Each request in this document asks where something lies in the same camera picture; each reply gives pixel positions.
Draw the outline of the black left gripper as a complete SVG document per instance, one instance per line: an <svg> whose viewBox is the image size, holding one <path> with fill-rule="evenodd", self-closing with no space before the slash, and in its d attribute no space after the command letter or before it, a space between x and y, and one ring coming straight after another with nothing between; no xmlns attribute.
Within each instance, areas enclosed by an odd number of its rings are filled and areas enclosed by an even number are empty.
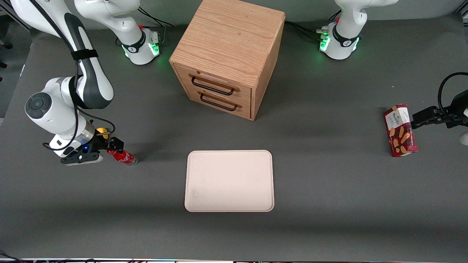
<svg viewBox="0 0 468 263"><path fill-rule="evenodd" d="M451 104L444 108L450 117L450 121L446 123L446 128L453 128L456 126L467 127L468 117L465 115L467 107L468 91L464 91L456 95ZM422 126L438 124L439 121L447 121L443 109L437 106L428 107L412 115L411 127L412 129L418 129Z"/></svg>

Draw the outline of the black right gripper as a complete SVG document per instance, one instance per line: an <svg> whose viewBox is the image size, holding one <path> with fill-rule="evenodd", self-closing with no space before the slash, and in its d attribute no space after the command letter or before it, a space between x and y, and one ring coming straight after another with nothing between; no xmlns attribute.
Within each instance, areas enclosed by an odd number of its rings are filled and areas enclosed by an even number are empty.
<svg viewBox="0 0 468 263"><path fill-rule="evenodd" d="M94 133L91 140L82 145L82 153L94 153L99 150L122 153L121 148L124 148L124 142L117 137L109 138L110 133Z"/></svg>

